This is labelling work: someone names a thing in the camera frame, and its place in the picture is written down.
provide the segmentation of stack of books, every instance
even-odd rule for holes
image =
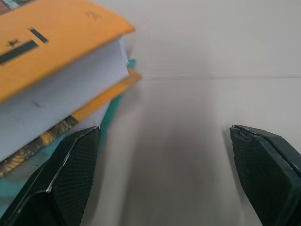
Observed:
[[[110,101],[141,76],[122,42],[135,29],[119,15],[85,0],[1,5],[3,177],[72,128],[99,125]]]

